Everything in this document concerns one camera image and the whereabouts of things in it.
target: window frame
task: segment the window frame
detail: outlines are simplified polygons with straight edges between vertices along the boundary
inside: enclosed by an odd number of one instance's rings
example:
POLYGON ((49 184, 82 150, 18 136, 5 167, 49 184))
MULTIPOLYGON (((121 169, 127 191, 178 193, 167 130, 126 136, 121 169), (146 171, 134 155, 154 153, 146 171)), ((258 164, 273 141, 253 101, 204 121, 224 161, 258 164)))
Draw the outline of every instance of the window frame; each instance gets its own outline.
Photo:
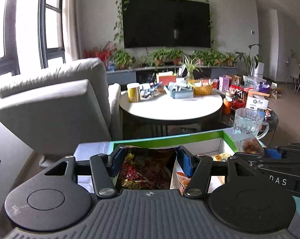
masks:
POLYGON ((62 1, 59 0, 59 8, 55 8, 49 4, 46 4, 46 0, 39 0, 39 12, 38 12, 38 42, 40 47, 40 59, 42 68, 48 67, 48 60, 62 57, 63 62, 65 63, 65 48, 64 48, 64 40, 63 40, 63 23, 61 20, 61 41, 62 47, 57 48, 47 48, 46 43, 46 18, 45 11, 46 8, 56 11, 60 13, 60 18, 62 19, 62 1))
POLYGON ((0 58, 0 75, 8 72, 11 72, 12 75, 20 74, 16 47, 16 2, 17 0, 6 0, 5 2, 3 19, 4 56, 0 58))

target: white curtain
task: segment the white curtain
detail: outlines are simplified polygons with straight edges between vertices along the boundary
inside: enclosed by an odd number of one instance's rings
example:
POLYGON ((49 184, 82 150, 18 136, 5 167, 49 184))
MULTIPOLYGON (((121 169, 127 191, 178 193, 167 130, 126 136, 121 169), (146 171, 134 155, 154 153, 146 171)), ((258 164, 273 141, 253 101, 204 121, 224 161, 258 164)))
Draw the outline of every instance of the white curtain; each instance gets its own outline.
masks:
POLYGON ((79 25, 79 0, 63 0, 62 20, 66 62, 83 58, 79 25))

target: white box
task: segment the white box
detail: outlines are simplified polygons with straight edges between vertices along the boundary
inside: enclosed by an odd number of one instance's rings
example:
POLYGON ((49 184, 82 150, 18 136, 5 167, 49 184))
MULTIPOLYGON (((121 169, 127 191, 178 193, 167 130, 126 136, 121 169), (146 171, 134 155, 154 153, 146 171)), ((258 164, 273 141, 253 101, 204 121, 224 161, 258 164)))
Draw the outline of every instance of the white box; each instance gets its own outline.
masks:
POLYGON ((268 100, 266 100, 264 96, 249 95, 247 98, 245 108, 258 111, 263 116, 263 120, 264 120, 267 107, 268 107, 268 100))

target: sofa armrest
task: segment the sofa armrest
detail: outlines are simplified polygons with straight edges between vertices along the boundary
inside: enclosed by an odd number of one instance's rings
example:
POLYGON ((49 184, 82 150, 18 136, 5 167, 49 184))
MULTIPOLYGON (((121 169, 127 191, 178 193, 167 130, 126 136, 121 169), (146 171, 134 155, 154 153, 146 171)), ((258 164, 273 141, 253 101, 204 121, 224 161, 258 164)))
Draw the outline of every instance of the sofa armrest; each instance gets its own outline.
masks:
POLYGON ((72 155, 79 143, 111 140, 88 80, 6 97, 1 100, 0 122, 34 151, 60 158, 72 155))
POLYGON ((109 131, 112 140, 122 140, 122 114, 119 107, 119 98, 121 95, 120 85, 118 83, 109 85, 109 105, 110 105, 110 126, 109 131))

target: white wall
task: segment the white wall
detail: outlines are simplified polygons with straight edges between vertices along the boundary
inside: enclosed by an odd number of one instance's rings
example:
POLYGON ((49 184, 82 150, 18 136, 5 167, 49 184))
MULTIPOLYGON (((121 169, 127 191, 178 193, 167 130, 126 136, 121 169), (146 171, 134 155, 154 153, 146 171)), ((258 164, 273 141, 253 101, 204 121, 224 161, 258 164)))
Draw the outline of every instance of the white wall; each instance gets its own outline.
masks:
POLYGON ((300 25, 296 23, 290 16, 278 11, 278 33, 279 33, 279 50, 278 50, 278 66, 276 81, 284 82, 289 76, 290 65, 286 61, 291 60, 292 52, 295 57, 300 59, 300 25))
POLYGON ((278 65, 278 18, 277 10, 266 10, 258 7, 259 54, 264 66, 264 77, 276 80, 278 65))
POLYGON ((0 211, 33 150, 0 123, 0 211))
MULTIPOLYGON (((83 48, 100 47, 112 41, 117 20, 116 0, 81 0, 81 36, 83 48)), ((213 13, 212 38, 220 51, 248 52, 248 45, 258 43, 258 20, 256 0, 209 0, 213 13)), ((141 56, 143 48, 129 49, 133 55, 141 56)))

